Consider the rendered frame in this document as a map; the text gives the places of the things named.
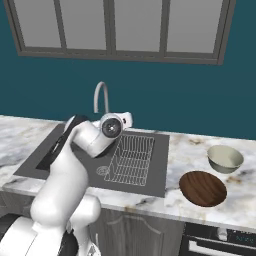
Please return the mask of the grey cupboard door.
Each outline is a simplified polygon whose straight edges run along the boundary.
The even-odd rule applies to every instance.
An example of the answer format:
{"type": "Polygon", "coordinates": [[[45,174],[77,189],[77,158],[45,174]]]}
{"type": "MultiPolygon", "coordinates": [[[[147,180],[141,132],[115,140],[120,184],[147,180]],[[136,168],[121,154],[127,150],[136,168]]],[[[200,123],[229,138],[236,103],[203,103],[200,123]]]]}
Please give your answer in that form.
{"type": "Polygon", "coordinates": [[[184,222],[102,209],[89,226],[102,256],[178,256],[184,222]]]}

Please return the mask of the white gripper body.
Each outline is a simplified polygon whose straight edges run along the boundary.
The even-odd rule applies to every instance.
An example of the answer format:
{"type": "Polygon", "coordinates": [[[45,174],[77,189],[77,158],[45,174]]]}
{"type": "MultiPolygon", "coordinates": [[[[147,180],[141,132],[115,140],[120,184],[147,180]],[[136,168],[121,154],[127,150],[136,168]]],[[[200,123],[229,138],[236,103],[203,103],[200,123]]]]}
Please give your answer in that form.
{"type": "Polygon", "coordinates": [[[133,125],[133,117],[130,112],[125,112],[122,114],[122,122],[123,122],[123,128],[131,128],[133,125]]]}

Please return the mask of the black dishwasher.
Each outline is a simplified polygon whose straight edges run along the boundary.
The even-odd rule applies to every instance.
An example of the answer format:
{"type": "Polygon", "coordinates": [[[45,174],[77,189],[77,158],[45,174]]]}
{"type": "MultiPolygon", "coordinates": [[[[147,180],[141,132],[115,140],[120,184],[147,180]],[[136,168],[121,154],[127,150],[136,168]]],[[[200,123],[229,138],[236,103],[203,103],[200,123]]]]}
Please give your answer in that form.
{"type": "Polygon", "coordinates": [[[189,242],[198,246],[231,253],[252,253],[256,251],[256,234],[221,227],[186,223],[178,256],[206,256],[191,252],[189,242]]]}

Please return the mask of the brown wooden bowl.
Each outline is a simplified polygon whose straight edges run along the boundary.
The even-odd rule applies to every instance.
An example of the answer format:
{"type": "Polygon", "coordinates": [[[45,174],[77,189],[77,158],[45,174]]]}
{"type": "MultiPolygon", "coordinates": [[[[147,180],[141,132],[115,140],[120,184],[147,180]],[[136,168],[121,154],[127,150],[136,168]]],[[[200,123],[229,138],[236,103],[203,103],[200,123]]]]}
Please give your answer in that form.
{"type": "Polygon", "coordinates": [[[227,197],[224,183],[205,171],[190,171],[179,180],[183,196],[191,203],[201,207],[215,207],[227,197]]]}

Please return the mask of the pale green bowl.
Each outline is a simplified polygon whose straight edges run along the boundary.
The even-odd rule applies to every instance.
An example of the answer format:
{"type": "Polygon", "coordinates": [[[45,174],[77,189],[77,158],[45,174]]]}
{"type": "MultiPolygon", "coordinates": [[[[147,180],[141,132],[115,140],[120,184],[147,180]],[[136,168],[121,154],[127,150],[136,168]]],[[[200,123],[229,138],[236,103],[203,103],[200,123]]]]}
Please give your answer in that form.
{"type": "Polygon", "coordinates": [[[241,167],[243,155],[236,149],[226,145],[214,145],[207,151],[208,162],[217,172],[230,174],[241,167]]]}

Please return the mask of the dark grey sink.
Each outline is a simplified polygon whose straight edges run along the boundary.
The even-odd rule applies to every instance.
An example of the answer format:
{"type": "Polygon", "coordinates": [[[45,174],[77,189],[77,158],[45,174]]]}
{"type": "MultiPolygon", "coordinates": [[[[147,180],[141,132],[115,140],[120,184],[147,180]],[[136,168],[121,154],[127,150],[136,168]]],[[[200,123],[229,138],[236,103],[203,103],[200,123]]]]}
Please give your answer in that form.
{"type": "Polygon", "coordinates": [[[142,130],[124,131],[122,135],[107,148],[99,157],[91,158],[84,150],[75,143],[71,144],[71,149],[77,159],[84,165],[89,177],[89,185],[95,188],[110,189],[114,191],[122,191],[135,194],[143,194],[156,197],[165,196],[166,172],[168,163],[169,136],[158,134],[156,132],[146,133],[142,130]],[[100,166],[110,165],[110,161],[114,155],[118,141],[122,135],[140,135],[150,136],[155,139],[154,147],[149,166],[147,182],[145,186],[135,186],[105,181],[105,176],[99,176],[96,170],[100,166]]]}

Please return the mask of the grey framed window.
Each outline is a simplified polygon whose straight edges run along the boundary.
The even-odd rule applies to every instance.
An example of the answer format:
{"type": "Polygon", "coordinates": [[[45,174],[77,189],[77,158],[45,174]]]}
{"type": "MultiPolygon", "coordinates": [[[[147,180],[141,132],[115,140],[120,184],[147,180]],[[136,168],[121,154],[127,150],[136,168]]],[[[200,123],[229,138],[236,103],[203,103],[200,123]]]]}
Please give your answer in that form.
{"type": "Polygon", "coordinates": [[[20,56],[221,65],[236,0],[2,0],[20,56]]]}

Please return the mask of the grey curved tap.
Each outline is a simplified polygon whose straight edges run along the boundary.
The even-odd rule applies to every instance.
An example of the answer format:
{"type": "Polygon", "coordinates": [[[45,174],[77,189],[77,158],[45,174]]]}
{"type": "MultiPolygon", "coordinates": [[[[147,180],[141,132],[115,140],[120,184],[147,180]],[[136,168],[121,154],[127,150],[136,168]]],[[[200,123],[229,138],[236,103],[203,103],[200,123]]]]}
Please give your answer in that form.
{"type": "Polygon", "coordinates": [[[96,85],[96,88],[94,91],[94,104],[93,104],[94,113],[99,113],[99,94],[101,89],[103,90],[103,93],[104,93],[105,113],[109,113],[108,87],[103,81],[100,81],[96,85]]]}

